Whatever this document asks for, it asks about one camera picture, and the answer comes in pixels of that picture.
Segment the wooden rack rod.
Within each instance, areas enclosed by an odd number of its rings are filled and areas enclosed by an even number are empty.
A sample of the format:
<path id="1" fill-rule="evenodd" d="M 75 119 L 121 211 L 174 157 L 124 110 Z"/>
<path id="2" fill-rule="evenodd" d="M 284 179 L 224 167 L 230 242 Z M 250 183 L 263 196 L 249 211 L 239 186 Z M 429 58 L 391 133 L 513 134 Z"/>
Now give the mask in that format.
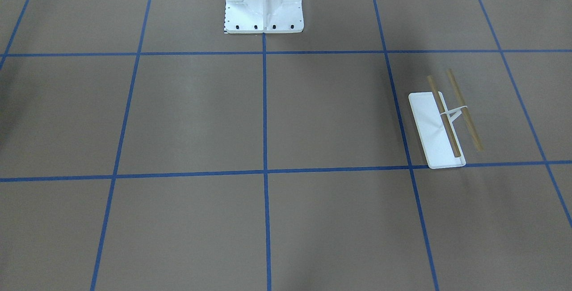
<path id="1" fill-rule="evenodd" d="M 470 114 L 470 111 L 469 111 L 468 106 L 466 104 L 466 100 L 464 99 L 463 93 L 460 90 L 460 86 L 456 80 L 456 77 L 455 77 L 451 68 L 447 69 L 446 73 L 447 73 L 447 76 L 449 78 L 450 84 L 454 90 L 455 97 L 458 100 L 458 103 L 460 105 L 460 112 L 461 112 L 461 115 L 463 116 L 463 119 L 465 121 L 467 130 L 468 130 L 468 132 L 472 138 L 472 142 L 473 142 L 477 151 L 484 151 L 484 145 L 483 145 L 481 138 L 480 138 L 480 136 L 476 130 L 474 120 Z"/>
<path id="2" fill-rule="evenodd" d="M 449 115 L 447 114 L 447 110 L 445 109 L 445 106 L 442 102 L 440 93 L 439 93 L 438 88 L 437 88 L 437 83 L 435 82 L 435 79 L 432 75 L 427 76 L 427 80 L 428 80 L 429 85 L 431 87 L 431 92 L 432 92 L 433 98 L 435 100 L 435 103 L 436 103 L 436 106 L 437 106 L 437 109 L 439 112 L 439 116 L 441 117 L 441 121 L 442 121 L 443 126 L 445 128 L 445 133 L 446 133 L 447 139 L 450 143 L 452 154 L 454 155 L 454 157 L 460 157 L 461 154 L 460 154 L 459 144 L 456 142 L 451 123 L 449 122 Z"/>

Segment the white towel rack base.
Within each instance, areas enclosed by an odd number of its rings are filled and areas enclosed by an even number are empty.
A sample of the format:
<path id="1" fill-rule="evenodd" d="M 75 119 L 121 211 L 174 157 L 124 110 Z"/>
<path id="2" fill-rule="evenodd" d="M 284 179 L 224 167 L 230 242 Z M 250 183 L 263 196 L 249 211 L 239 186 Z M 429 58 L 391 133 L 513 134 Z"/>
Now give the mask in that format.
<path id="1" fill-rule="evenodd" d="M 462 114 L 462 108 L 466 106 L 450 110 L 447 108 L 443 94 L 439 91 L 438 95 L 445 109 L 444 113 L 439 112 L 432 92 L 413 92 L 408 96 L 427 165 L 431 169 L 463 167 L 466 165 L 466 159 L 460 147 L 453 122 Z M 449 122 L 460 156 L 454 154 L 451 141 L 447 135 L 446 125 L 442 120 L 443 116 Z"/>

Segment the wooden rack rod far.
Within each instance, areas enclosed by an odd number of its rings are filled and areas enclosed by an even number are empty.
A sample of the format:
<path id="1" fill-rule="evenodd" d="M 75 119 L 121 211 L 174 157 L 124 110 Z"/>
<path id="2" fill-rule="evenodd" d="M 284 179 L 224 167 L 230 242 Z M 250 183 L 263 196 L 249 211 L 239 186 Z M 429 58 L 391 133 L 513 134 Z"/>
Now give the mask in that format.
<path id="1" fill-rule="evenodd" d="M 473 142 L 477 151 L 484 151 L 484 145 L 483 145 L 481 138 L 480 138 L 480 136 L 476 130 L 474 120 L 470 114 L 470 111 L 469 111 L 468 106 L 466 104 L 466 100 L 464 99 L 463 93 L 460 90 L 460 86 L 456 80 L 456 77 L 455 77 L 451 68 L 447 69 L 446 73 L 447 73 L 447 76 L 449 78 L 450 84 L 454 90 L 455 97 L 458 100 L 458 103 L 460 105 L 460 112 L 461 112 L 461 115 L 463 116 L 463 119 L 465 121 L 467 130 L 468 130 L 468 132 L 472 138 L 472 142 Z"/>

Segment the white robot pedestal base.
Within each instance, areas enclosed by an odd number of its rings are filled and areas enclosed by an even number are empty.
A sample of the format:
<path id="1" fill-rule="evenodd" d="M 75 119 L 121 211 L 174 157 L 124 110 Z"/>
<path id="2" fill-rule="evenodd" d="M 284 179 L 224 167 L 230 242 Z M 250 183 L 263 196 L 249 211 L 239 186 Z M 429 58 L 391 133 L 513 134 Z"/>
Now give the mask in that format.
<path id="1" fill-rule="evenodd" d="M 303 0 L 225 0 L 223 31 L 229 34 L 301 33 Z"/>

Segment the wooden rack rod near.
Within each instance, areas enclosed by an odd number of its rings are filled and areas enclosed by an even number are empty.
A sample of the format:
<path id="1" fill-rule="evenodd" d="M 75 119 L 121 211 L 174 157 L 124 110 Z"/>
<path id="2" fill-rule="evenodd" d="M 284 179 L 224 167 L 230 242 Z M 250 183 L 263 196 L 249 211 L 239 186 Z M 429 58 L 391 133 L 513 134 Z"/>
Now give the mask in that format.
<path id="1" fill-rule="evenodd" d="M 447 114 L 447 110 L 445 109 L 445 106 L 442 102 L 440 93 L 439 93 L 438 88 L 437 88 L 437 83 L 435 82 L 435 79 L 432 75 L 427 76 L 427 80 L 428 80 L 429 85 L 431 87 L 431 92 L 432 92 L 433 98 L 435 100 L 435 103 L 436 103 L 436 106 L 437 106 L 437 109 L 439 112 L 439 116 L 441 117 L 441 121 L 442 121 L 443 126 L 445 128 L 445 133 L 446 133 L 447 139 L 450 143 L 452 154 L 454 155 L 454 157 L 460 157 L 461 154 L 460 154 L 459 144 L 456 142 L 451 123 L 449 122 L 449 115 Z"/>

